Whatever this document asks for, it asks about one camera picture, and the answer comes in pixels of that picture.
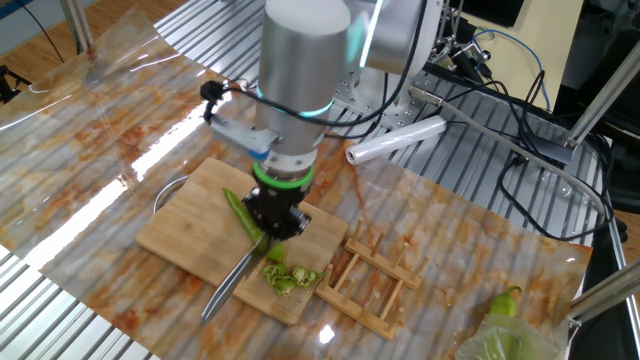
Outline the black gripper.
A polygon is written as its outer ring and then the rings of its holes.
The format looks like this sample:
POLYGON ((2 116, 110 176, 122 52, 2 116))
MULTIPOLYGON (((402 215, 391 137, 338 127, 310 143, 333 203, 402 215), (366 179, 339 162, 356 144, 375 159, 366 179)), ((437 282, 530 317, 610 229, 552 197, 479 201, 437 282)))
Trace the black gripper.
POLYGON ((266 235, 271 235, 270 226, 278 223, 278 238, 288 240, 302 234, 311 222, 311 216, 298 209, 304 198, 300 188, 258 186, 256 191, 247 194, 242 203, 256 227, 266 235))

